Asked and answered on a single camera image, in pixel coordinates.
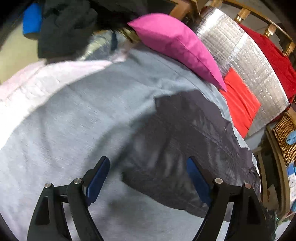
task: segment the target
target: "red pillow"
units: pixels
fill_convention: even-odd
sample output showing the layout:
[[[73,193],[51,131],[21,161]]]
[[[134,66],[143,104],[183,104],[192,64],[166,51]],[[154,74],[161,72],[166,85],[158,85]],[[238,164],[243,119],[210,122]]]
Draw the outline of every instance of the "red pillow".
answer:
[[[227,92],[220,90],[220,93],[227,101],[235,128],[245,138],[261,104],[233,68],[229,69],[224,82]]]
[[[255,31],[247,28],[246,26],[239,25],[258,45],[268,62],[272,66],[275,74],[279,78],[281,85],[292,103],[293,96],[296,95],[296,71],[288,59],[284,56],[280,50],[274,45],[274,43],[266,36],[256,33]]]

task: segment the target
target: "cushion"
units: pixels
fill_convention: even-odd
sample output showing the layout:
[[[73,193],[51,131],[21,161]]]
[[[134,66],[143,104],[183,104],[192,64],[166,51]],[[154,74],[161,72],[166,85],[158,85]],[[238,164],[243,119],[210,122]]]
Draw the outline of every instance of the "cushion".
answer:
[[[169,15],[152,13],[128,23],[149,48],[180,61],[204,80],[226,91],[214,58],[195,33]]]
[[[227,92],[222,90],[220,92],[227,101],[235,128],[244,138],[261,104],[233,68],[229,69],[224,82]]]
[[[276,73],[283,89],[289,99],[293,102],[293,97],[296,95],[296,71],[288,57],[284,56],[275,44],[266,36],[256,33],[246,26],[239,25],[258,45],[268,62]]]

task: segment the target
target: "silver bolt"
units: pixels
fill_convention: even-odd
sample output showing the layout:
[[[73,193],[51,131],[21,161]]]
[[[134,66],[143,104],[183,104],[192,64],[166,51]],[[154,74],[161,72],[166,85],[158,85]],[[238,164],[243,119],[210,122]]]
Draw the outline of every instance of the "silver bolt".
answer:
[[[51,183],[45,183],[45,184],[44,184],[44,187],[45,187],[45,188],[49,188],[51,185],[52,185]]]
[[[81,183],[81,181],[82,181],[82,179],[81,178],[76,178],[76,179],[74,179],[74,184],[79,184],[79,183]]]
[[[217,184],[221,184],[223,182],[223,180],[221,178],[216,178],[215,179],[215,183]]]
[[[250,188],[252,187],[252,185],[249,184],[249,183],[245,183],[244,186],[245,186],[247,189],[250,189]]]

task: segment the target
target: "reflective insulation mat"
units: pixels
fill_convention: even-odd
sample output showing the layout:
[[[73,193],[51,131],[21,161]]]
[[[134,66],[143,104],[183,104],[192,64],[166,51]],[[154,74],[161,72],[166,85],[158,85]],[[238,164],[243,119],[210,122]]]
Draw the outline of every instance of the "reflective insulation mat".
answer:
[[[193,31],[208,48],[224,77],[232,67],[261,103],[250,136],[289,105],[284,89],[257,44],[229,16],[210,8]]]

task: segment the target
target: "wicker basket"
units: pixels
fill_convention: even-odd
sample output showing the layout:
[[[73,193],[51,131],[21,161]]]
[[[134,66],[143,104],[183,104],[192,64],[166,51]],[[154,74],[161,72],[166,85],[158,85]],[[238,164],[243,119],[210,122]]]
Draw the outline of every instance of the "wicker basket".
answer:
[[[291,162],[296,160],[296,143],[293,145],[286,143],[288,135],[296,131],[296,124],[290,114],[285,112],[272,131],[277,139],[287,167]]]

